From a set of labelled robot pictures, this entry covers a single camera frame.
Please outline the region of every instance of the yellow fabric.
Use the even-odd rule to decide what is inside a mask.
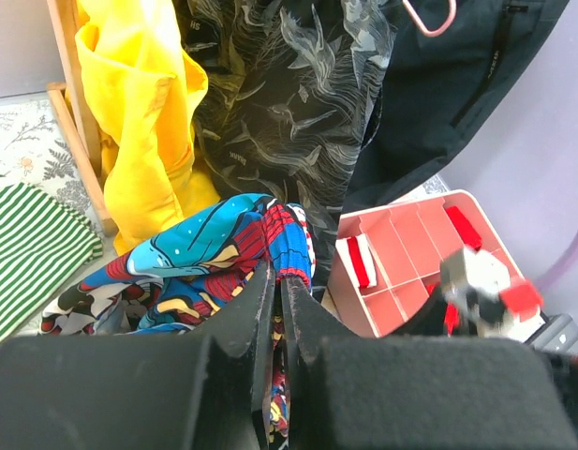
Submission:
[[[82,85],[123,253],[219,201],[190,126],[207,76],[181,48],[171,0],[78,3]]]

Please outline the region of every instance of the green striped cloth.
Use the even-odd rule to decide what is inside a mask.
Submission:
[[[0,341],[102,254],[88,218],[0,175]]]

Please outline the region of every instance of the pink plastic tray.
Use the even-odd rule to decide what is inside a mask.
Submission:
[[[490,251],[522,274],[468,192],[456,190],[420,202],[395,203],[341,217],[338,238],[366,233],[378,276],[374,288],[359,289],[336,252],[328,283],[343,323],[364,337],[382,337],[406,322],[428,298],[425,286],[438,282],[440,262],[463,246],[446,208],[457,206]]]

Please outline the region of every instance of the pink hanger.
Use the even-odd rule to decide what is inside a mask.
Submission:
[[[447,28],[451,26],[453,21],[455,20],[455,14],[457,13],[457,0],[448,0],[449,1],[449,15],[447,16],[447,20],[443,23],[438,29],[434,31],[430,31],[426,28],[424,22],[416,12],[415,8],[409,3],[409,0],[403,0],[403,6],[408,11],[409,17],[411,20],[416,24],[420,32],[429,38],[436,38],[437,36],[442,35]]]

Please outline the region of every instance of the black zipper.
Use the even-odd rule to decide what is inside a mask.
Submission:
[[[505,51],[507,50],[507,42],[510,37],[511,25],[513,24],[513,18],[517,13],[528,12],[527,5],[516,5],[511,1],[508,1],[503,5],[501,10],[501,16],[499,18],[498,25],[496,26],[495,38],[493,39],[493,51],[491,52],[491,59],[484,74],[484,78],[474,95],[466,102],[464,107],[459,110],[457,115],[451,120],[452,127],[457,127],[466,114],[471,110],[474,104],[482,97],[486,90],[490,87],[498,68],[503,62],[503,57],[505,56]]]

